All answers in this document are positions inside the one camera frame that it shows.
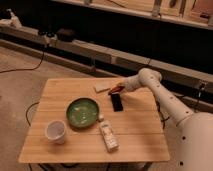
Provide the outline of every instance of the cable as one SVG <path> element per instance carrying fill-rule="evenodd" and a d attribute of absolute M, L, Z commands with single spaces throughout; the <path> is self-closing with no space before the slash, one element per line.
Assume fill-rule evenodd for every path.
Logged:
<path fill-rule="evenodd" d="M 148 171 L 151 166 L 152 166 L 152 163 L 151 162 L 147 162 L 147 163 L 145 163 L 145 165 L 144 165 L 142 170 L 143 171 Z"/>
<path fill-rule="evenodd" d="M 42 64 L 42 62 L 43 62 L 43 60 L 44 60 L 44 54 L 45 54 L 45 51 L 43 50 L 43 52 L 42 52 L 42 56 L 41 56 L 41 60 L 40 60 L 40 62 L 39 62 L 39 64 L 38 65 L 36 65 L 34 68 L 27 68 L 27 69 L 10 69 L 10 70 L 6 70 L 6 71 L 0 71 L 0 74 L 2 74 L 2 73 L 7 73 L 7 72 L 15 72 L 15 71 L 33 71 L 33 70 L 36 70 L 36 69 L 38 69 L 40 66 L 41 66 L 41 64 Z"/>
<path fill-rule="evenodd" d="M 199 103 L 200 103 L 201 94 L 202 94 L 202 90 L 199 89 L 199 90 L 198 90 L 197 102 L 195 103 L 195 106 L 194 106 L 194 112 L 197 112 L 197 107 L 198 107 L 198 105 L 199 105 Z"/>
<path fill-rule="evenodd" d="M 38 166 L 43 170 L 43 171 L 48 171 L 46 167 L 44 167 L 42 164 L 38 164 Z"/>
<path fill-rule="evenodd" d="M 28 164 L 30 171 L 33 171 L 31 164 Z"/>
<path fill-rule="evenodd" d="M 35 103 L 31 104 L 25 112 L 25 117 L 26 117 L 26 120 L 27 120 L 27 123 L 28 123 L 29 126 L 31 126 L 31 124 L 30 124 L 30 121 L 29 121 L 29 118 L 28 118 L 28 112 L 33 106 L 35 106 L 37 104 L 39 104 L 39 102 L 35 102 Z"/>
<path fill-rule="evenodd" d="M 115 2 L 115 1 L 112 1 L 112 0 L 106 0 L 106 1 L 109 1 L 109 2 L 111 2 L 111 3 L 113 3 L 113 4 L 116 4 L 116 5 L 118 5 L 119 7 L 126 8 L 124 5 L 121 5 L 121 4 L 119 4 L 119 3 Z"/>
<path fill-rule="evenodd" d="M 179 98 L 180 100 L 183 99 L 184 97 L 186 97 L 186 95 L 180 95 L 180 96 L 176 96 L 177 98 Z"/>
<path fill-rule="evenodd" d="M 149 64 L 151 63 L 151 61 L 152 61 L 152 58 L 149 59 L 148 63 L 145 65 L 145 68 L 149 67 Z"/>
<path fill-rule="evenodd" d="M 193 3 L 193 5 L 192 5 L 192 9 L 195 7 L 196 1 L 197 1 L 197 0 L 194 0 L 194 3 Z"/>
<path fill-rule="evenodd" d="M 110 163 L 107 164 L 106 171 L 109 171 Z"/>
<path fill-rule="evenodd" d="M 77 167 L 78 165 L 79 165 L 78 163 L 75 163 L 75 164 L 72 164 L 72 165 L 67 165 L 67 164 L 61 163 L 61 166 L 62 166 L 63 168 L 66 168 L 66 169 L 75 168 L 75 167 Z"/>
<path fill-rule="evenodd" d="M 160 103 L 158 101 L 156 101 L 156 105 L 157 105 L 157 111 L 160 114 L 161 117 L 161 122 L 163 123 L 163 129 L 165 129 L 166 127 L 166 121 L 168 121 L 170 119 L 170 116 L 168 116 L 167 118 L 164 117 L 163 113 L 160 110 Z"/>

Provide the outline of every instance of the white mug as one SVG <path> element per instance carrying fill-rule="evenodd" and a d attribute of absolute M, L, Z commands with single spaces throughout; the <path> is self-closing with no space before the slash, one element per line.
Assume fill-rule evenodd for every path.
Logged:
<path fill-rule="evenodd" d="M 45 129 L 46 137 L 56 144 L 63 144 L 65 142 L 65 134 L 65 123 L 60 120 L 50 122 Z"/>

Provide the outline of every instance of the bottle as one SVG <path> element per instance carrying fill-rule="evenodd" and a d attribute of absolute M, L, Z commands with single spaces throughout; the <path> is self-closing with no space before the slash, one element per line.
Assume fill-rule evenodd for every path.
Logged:
<path fill-rule="evenodd" d="M 12 26 L 14 26 L 15 28 L 21 28 L 21 27 L 22 27 L 22 24 L 21 24 L 19 18 L 12 12 L 11 9 L 8 9 L 7 11 L 10 12 L 11 21 L 12 21 Z"/>

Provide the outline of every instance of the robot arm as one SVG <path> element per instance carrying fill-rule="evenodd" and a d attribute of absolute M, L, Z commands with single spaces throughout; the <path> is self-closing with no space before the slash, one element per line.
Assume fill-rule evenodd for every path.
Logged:
<path fill-rule="evenodd" d="M 182 144 L 178 170 L 213 171 L 213 115 L 194 113 L 160 83 L 161 79 L 159 72 L 144 68 L 138 75 L 126 78 L 122 86 L 126 91 L 148 87 L 180 129 Z"/>
<path fill-rule="evenodd" d="M 148 87 L 153 92 L 156 100 L 169 113 L 175 125 L 182 130 L 184 122 L 193 114 L 193 111 L 162 86 L 161 79 L 162 76 L 159 72 L 145 68 L 140 70 L 138 75 L 126 78 L 124 87 L 127 91 Z"/>

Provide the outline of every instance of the wooden table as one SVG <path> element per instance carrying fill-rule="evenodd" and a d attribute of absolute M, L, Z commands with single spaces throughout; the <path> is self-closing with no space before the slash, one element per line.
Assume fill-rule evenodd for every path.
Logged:
<path fill-rule="evenodd" d="M 99 163 L 168 161 L 169 153 L 154 97 L 149 89 L 122 94 L 124 111 L 114 112 L 107 92 L 96 94 L 93 85 L 107 81 L 113 87 L 122 78 L 50 79 L 44 88 L 32 126 L 19 156 L 20 163 Z M 111 122 L 119 150 L 108 153 L 99 123 L 74 131 L 66 120 L 66 109 L 75 99 L 94 99 Z M 67 123 L 67 140 L 51 144 L 44 135 L 48 122 Z"/>

